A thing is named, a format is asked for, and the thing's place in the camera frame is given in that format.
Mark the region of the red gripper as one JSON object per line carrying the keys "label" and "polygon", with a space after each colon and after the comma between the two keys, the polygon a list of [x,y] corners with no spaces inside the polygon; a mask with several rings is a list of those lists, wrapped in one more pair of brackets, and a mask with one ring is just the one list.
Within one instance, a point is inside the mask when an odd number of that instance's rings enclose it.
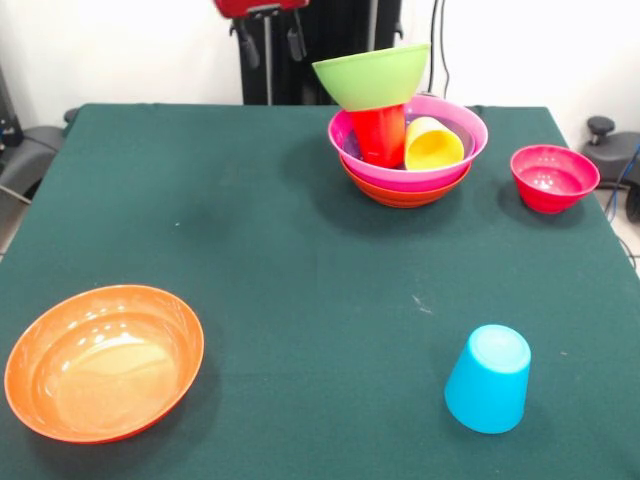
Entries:
{"label": "red gripper", "polygon": [[296,9],[305,8],[309,0],[214,0],[214,5],[220,14],[227,19],[236,20],[236,31],[240,49],[250,69],[257,69],[260,65],[260,54],[254,38],[248,32],[244,17],[252,15],[266,15],[272,12],[290,11],[288,13],[288,30],[286,33],[291,58],[302,61],[306,55],[306,45],[299,12]]}

